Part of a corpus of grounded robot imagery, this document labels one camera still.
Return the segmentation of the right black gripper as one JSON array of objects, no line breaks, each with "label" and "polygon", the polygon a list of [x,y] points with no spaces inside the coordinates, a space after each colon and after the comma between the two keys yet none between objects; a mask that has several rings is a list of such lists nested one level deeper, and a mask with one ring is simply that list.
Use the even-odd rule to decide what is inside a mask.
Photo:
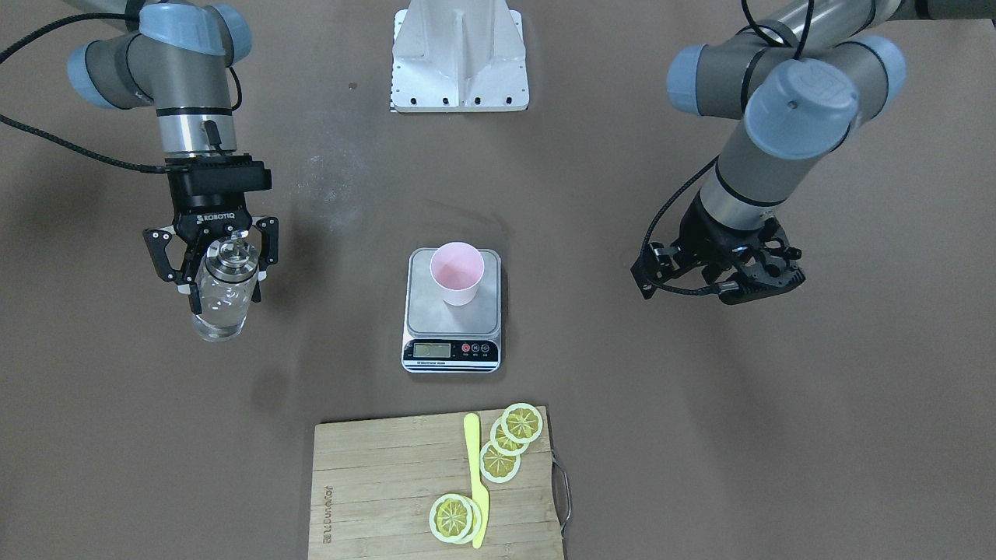
[{"label": "right black gripper", "polygon": [[[192,249],[202,250],[215,239],[253,227],[261,234],[261,245],[251,302],[261,302],[260,284],[267,269],[279,262],[279,220],[252,216],[245,194],[271,189],[271,170],[250,155],[170,157],[165,164],[174,220],[172,226],[146,228],[142,233],[156,275],[177,285],[178,293],[190,295],[195,283]],[[175,268],[167,248],[177,239],[186,243],[186,252]]]}]

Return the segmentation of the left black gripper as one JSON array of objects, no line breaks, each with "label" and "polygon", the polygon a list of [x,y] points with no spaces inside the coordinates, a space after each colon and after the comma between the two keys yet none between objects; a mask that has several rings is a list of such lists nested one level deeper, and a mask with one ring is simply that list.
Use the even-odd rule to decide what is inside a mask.
[{"label": "left black gripper", "polygon": [[790,245],[776,217],[764,219],[754,230],[728,228],[712,219],[698,194],[682,217],[676,241],[668,246],[649,243],[647,262],[637,260],[630,273],[644,300],[651,300],[661,280],[701,268],[709,291],[722,303],[735,305],[799,287],[806,281],[799,259],[800,249]]}]

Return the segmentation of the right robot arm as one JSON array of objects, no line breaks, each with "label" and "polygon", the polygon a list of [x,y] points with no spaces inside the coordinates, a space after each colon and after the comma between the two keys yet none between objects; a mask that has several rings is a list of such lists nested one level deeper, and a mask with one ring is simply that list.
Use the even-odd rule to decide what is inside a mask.
[{"label": "right robot arm", "polygon": [[170,226],[145,230],[143,238],[156,275],[177,285],[195,314],[202,311],[197,273],[206,266],[207,256],[218,253],[224,239],[256,228],[261,256],[249,278],[252,301],[259,302],[259,283],[279,259],[279,223],[271,216],[253,216],[245,201],[249,192],[272,187],[265,164],[237,150],[236,106],[229,82],[236,78],[234,65],[252,48],[247,21],[227,4],[79,1],[77,8],[77,16],[47,24],[7,47],[2,59],[74,22],[124,22],[124,35],[74,50],[68,58],[68,78],[95,106],[153,107],[164,164],[122,162],[10,117],[3,117],[3,123],[120,169],[165,175],[174,219]]}]

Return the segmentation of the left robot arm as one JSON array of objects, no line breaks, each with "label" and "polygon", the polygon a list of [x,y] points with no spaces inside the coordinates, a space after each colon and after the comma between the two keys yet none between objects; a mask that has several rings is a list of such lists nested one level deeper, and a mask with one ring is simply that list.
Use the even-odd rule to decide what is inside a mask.
[{"label": "left robot arm", "polygon": [[630,269],[641,295],[716,295],[735,305],[799,287],[801,251],[777,209],[907,78],[900,48],[868,29],[993,18],[992,1],[794,1],[765,19],[748,16],[722,44],[684,47],[668,69],[670,103],[737,127],[690,178],[700,189],[675,241],[644,237]]}]

